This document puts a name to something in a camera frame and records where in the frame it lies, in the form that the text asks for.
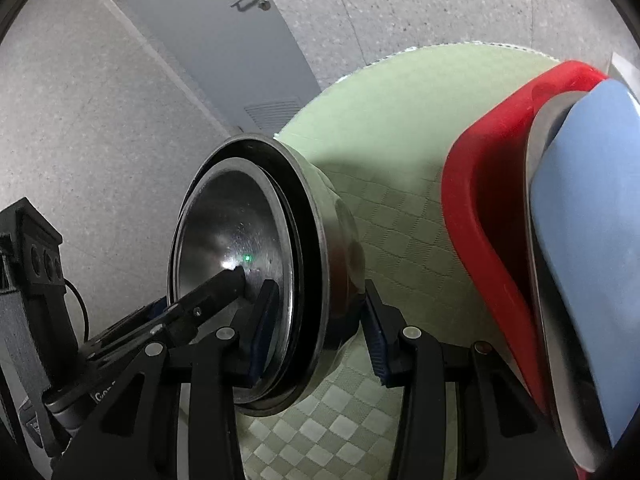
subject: bolt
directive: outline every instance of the bolt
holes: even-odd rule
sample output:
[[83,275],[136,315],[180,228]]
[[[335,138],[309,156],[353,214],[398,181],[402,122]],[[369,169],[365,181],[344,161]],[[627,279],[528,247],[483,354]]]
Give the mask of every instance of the bolt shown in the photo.
[[160,355],[163,349],[164,346],[162,346],[162,343],[149,343],[145,348],[145,354],[147,354],[149,357],[155,357],[157,355]]
[[476,341],[474,343],[474,349],[479,354],[487,355],[494,349],[494,347],[492,347],[487,341]]
[[408,339],[418,339],[422,335],[422,332],[417,326],[405,326],[402,329],[402,334]]
[[235,335],[236,335],[236,331],[230,326],[223,326],[222,328],[219,328],[218,331],[216,332],[216,337],[218,339],[222,339],[222,341],[231,339]]

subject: pot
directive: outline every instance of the pot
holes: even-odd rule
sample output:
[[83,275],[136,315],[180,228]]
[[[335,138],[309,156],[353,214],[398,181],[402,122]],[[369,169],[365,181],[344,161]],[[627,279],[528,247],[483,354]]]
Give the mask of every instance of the pot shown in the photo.
[[[220,146],[192,182],[182,206],[217,163],[244,158],[269,177],[278,190],[290,233],[299,244],[294,323],[282,373],[259,398],[240,402],[241,411],[273,415],[313,389],[340,361],[356,333],[364,296],[364,252],[353,216],[327,177],[294,149],[264,136],[235,136]],[[169,268],[174,266],[177,232]],[[177,284],[168,280],[168,299]]]
[[[280,374],[294,317],[294,250],[282,204],[269,178],[243,158],[213,165],[182,208],[172,253],[172,301],[237,266],[242,266],[246,278],[244,302],[255,302],[265,279],[278,284],[280,308],[266,368],[253,388],[234,390],[235,402],[261,398]],[[229,324],[243,301],[234,303],[207,321],[208,328]]]

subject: red container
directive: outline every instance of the red container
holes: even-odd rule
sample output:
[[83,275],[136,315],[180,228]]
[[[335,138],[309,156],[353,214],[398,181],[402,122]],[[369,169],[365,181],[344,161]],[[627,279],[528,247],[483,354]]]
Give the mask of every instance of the red container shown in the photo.
[[546,412],[542,354],[530,302],[524,157],[536,113],[551,97],[589,91],[606,76],[567,61],[533,79],[469,127],[442,173],[442,211],[458,256]]

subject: vent grille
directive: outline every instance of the vent grille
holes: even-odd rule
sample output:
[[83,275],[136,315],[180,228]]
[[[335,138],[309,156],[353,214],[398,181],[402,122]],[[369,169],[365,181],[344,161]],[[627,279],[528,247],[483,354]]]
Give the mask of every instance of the vent grille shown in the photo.
[[300,108],[302,108],[300,101],[292,99],[249,105],[244,107],[244,111],[263,133],[277,134],[300,111]]

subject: table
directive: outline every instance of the table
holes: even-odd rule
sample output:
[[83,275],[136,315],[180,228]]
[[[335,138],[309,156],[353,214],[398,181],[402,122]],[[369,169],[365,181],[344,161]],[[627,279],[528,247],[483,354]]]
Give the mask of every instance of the table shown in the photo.
[[[453,250],[440,207],[447,153],[473,122],[557,64],[498,44],[430,46],[341,79],[276,136],[332,181],[353,212],[366,274],[385,303],[437,339],[491,342],[502,334]],[[447,390],[447,399],[454,397]],[[250,480],[385,480],[402,391],[373,375],[362,333],[306,399],[266,417],[238,416]],[[447,409],[445,478],[455,477],[455,408]]]

